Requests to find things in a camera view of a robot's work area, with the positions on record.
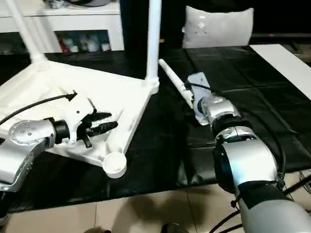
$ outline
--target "floor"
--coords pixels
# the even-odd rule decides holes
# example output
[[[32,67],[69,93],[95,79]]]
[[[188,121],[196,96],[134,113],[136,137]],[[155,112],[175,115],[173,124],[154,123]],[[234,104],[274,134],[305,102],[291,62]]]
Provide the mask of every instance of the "floor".
[[[287,174],[286,186],[299,180]],[[303,188],[292,194],[295,201],[311,210],[311,195]],[[234,212],[234,196],[218,185],[141,195],[131,198],[30,211],[10,216],[6,233],[160,233],[167,222],[177,222],[190,233],[208,233],[225,216]],[[220,230],[241,223],[236,216]],[[243,229],[233,233],[243,233]]]

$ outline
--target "white metal pole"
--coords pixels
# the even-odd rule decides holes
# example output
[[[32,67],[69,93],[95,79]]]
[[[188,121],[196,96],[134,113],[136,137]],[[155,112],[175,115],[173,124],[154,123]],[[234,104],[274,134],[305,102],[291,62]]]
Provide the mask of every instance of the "white metal pole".
[[[148,55],[146,82],[153,87],[152,94],[159,90],[158,57],[162,0],[149,0]]]
[[[6,0],[6,3],[8,4],[11,10],[13,18],[15,19],[15,22],[19,29],[19,33],[28,49],[31,61],[35,62],[38,60],[46,60],[46,57],[44,56],[43,53],[40,52],[29,30],[27,29],[27,25],[25,24],[24,19],[23,19],[23,14],[21,13],[15,0]]]

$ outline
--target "black table cover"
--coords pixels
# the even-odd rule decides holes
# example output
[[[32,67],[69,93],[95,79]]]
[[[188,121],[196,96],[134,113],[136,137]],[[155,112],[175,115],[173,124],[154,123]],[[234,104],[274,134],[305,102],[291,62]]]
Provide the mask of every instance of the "black table cover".
[[[188,50],[214,89],[222,90],[238,107],[259,114],[278,136],[288,172],[311,168],[311,101],[250,47]],[[123,51],[48,54],[52,61],[135,78],[144,78],[146,62]],[[186,80],[192,67],[182,50],[162,51],[160,57]],[[29,58],[0,56],[3,83],[25,68]],[[109,179],[101,167],[48,152],[34,162],[10,212],[109,200],[137,194],[216,183],[209,126],[200,126],[159,68],[160,90],[151,99],[126,153],[128,169]],[[253,117],[255,133],[276,150],[275,142]]]

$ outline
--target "black cable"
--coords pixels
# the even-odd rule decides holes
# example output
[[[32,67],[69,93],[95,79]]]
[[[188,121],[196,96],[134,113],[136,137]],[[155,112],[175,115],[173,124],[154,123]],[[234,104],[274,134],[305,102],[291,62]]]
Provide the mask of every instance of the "black cable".
[[[304,175],[302,172],[299,172],[299,173],[300,173],[299,180],[303,180],[303,179],[305,178],[305,175]],[[310,183],[304,185],[303,188],[305,189],[306,192],[308,192],[309,194],[311,194]]]
[[[196,84],[196,83],[190,83],[190,82],[186,82],[186,85],[190,85],[190,86],[198,86],[200,88],[203,88],[203,89],[207,89],[209,91],[212,91],[208,86],[203,86],[203,85],[200,85],[200,84]]]
[[[236,215],[238,215],[240,213],[239,210],[229,214],[227,217],[225,217],[223,220],[221,220],[216,226],[214,226],[212,228],[212,230],[210,230],[209,233],[214,233],[218,228],[220,228],[224,223],[228,222],[231,218],[235,217]]]
[[[243,225],[242,224],[238,224],[238,225],[235,225],[233,227],[229,227],[228,229],[225,229],[225,230],[223,230],[223,231],[221,231],[219,233],[228,233],[228,232],[234,231],[234,230],[236,230],[238,228],[241,228],[241,227],[243,227]]]
[[[284,178],[285,175],[285,166],[286,166],[286,156],[283,150],[282,145],[280,144],[280,141],[278,140],[276,134],[273,132],[273,130],[270,128],[270,126],[256,113],[243,108],[243,107],[238,107],[242,112],[248,113],[250,115],[252,115],[254,118],[256,118],[266,129],[266,131],[270,134],[270,136],[273,138],[274,142],[276,143],[276,147],[278,149],[278,153],[279,153],[279,158],[280,158],[280,162],[279,167],[278,167],[278,172],[281,175],[281,178]]]
[[[292,193],[296,191],[297,189],[301,188],[302,186],[308,184],[311,181],[311,175],[305,177],[303,180],[297,182],[293,186],[289,187],[288,189],[284,190],[284,194],[288,195],[289,193]]]
[[[30,108],[33,108],[33,107],[35,107],[37,105],[40,105],[40,104],[43,104],[43,103],[47,103],[49,101],[61,99],[61,98],[67,98],[70,101],[76,95],[77,95],[77,93],[74,92],[73,94],[66,94],[66,95],[56,96],[56,97],[48,98],[48,99],[45,99],[45,100],[40,100],[40,101],[38,101],[36,103],[29,104],[29,105],[27,105],[27,106],[25,106],[23,108],[20,108],[20,109],[16,110],[15,112],[11,113],[10,115],[8,115],[5,118],[3,118],[2,120],[0,120],[0,125],[5,123],[6,121],[11,119],[12,117],[16,116],[17,114],[19,114],[19,113],[21,113],[23,111],[26,111],[26,110],[28,110]]]

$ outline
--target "white pillow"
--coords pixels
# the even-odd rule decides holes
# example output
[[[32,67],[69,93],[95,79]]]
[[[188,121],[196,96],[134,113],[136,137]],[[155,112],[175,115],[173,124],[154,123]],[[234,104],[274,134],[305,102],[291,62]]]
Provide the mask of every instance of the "white pillow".
[[[254,9],[209,13],[186,7],[184,48],[247,45],[253,31]]]

